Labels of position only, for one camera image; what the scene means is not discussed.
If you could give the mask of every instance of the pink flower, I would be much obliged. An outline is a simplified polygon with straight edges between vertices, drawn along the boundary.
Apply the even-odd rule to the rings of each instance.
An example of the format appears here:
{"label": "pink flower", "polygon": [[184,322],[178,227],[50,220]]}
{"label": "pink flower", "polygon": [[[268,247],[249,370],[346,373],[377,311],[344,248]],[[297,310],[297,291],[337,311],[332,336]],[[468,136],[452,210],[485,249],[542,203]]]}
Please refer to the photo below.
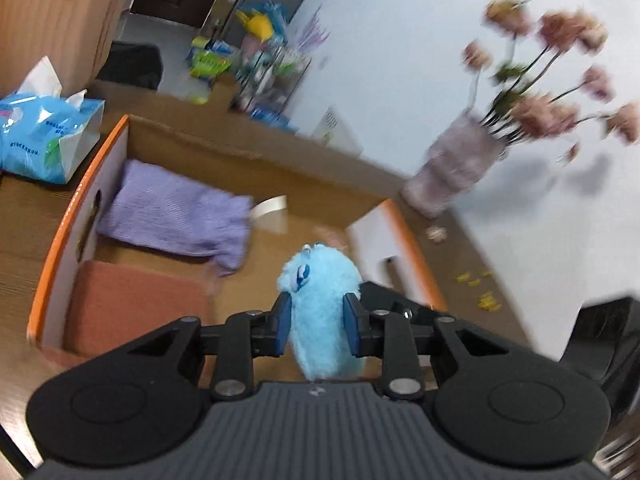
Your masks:
{"label": "pink flower", "polygon": [[549,101],[549,94],[525,95],[511,109],[511,117],[520,123],[528,136],[535,139],[545,137],[556,124]]}
{"label": "pink flower", "polygon": [[583,10],[578,10],[575,17],[584,23],[584,30],[578,36],[583,49],[590,54],[599,53],[609,37],[606,27],[595,16]]}
{"label": "pink flower", "polygon": [[564,54],[574,46],[578,37],[584,32],[586,25],[580,16],[567,12],[556,12],[555,14],[545,14],[540,18],[542,27],[540,36],[549,48],[556,48],[558,52]]}
{"label": "pink flower", "polygon": [[580,113],[580,108],[577,105],[552,105],[551,115],[554,118],[554,123],[549,128],[548,134],[558,136],[573,130],[578,120],[578,113]]}
{"label": "pink flower", "polygon": [[465,58],[464,63],[475,72],[491,66],[491,63],[494,62],[491,54],[482,47],[478,40],[469,43],[462,51],[462,56]]}
{"label": "pink flower", "polygon": [[531,31],[531,20],[522,2],[494,0],[486,6],[485,18],[495,23],[510,36],[526,36]]}
{"label": "pink flower", "polygon": [[627,103],[615,114],[607,119],[607,133],[617,130],[628,144],[638,140],[640,119],[638,118],[638,104]]}
{"label": "pink flower", "polygon": [[591,66],[582,79],[582,88],[600,101],[608,103],[615,95],[611,88],[609,74],[602,67]]}

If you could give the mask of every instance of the light blue plush toy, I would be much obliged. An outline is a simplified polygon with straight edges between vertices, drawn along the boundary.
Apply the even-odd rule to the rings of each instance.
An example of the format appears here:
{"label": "light blue plush toy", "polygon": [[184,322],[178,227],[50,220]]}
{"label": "light blue plush toy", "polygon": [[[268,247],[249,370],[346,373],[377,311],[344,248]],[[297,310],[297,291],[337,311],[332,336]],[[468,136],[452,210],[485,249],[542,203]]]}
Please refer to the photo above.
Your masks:
{"label": "light blue plush toy", "polygon": [[342,297],[360,298],[358,269],[339,250],[305,245],[282,269],[278,290],[291,295],[289,340],[307,380],[358,376],[364,359],[349,351],[342,321]]}

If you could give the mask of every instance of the gray floor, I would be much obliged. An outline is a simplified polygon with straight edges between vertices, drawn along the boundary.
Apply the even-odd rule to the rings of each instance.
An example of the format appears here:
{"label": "gray floor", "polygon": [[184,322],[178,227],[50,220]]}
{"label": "gray floor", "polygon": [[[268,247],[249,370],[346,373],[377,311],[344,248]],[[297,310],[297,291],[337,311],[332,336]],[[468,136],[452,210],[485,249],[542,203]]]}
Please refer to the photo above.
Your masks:
{"label": "gray floor", "polygon": [[185,61],[191,40],[197,34],[196,28],[181,23],[141,14],[124,14],[118,24],[115,39],[157,45],[164,65],[158,92],[179,99],[191,99],[209,95],[209,87],[205,81],[189,76],[189,67]]}

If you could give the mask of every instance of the purple towel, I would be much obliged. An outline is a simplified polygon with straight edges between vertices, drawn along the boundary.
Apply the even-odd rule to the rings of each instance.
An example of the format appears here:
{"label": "purple towel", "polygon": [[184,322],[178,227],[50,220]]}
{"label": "purple towel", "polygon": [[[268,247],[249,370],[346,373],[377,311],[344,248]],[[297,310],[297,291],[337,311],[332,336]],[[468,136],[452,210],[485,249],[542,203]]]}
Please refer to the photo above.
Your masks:
{"label": "purple towel", "polygon": [[98,232],[183,256],[212,256],[226,273],[242,264],[250,196],[235,196],[139,160],[128,160],[122,188]]}

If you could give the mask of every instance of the pink vase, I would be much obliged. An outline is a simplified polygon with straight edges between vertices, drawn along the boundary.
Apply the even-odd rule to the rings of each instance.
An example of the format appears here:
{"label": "pink vase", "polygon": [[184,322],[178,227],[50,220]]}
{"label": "pink vase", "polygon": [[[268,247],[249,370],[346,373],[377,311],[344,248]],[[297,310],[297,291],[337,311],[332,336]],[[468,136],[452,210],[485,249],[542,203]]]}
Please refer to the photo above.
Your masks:
{"label": "pink vase", "polygon": [[478,118],[464,112],[431,145],[427,162],[407,181],[402,196],[423,215],[434,218],[453,197],[484,177],[505,147]]}

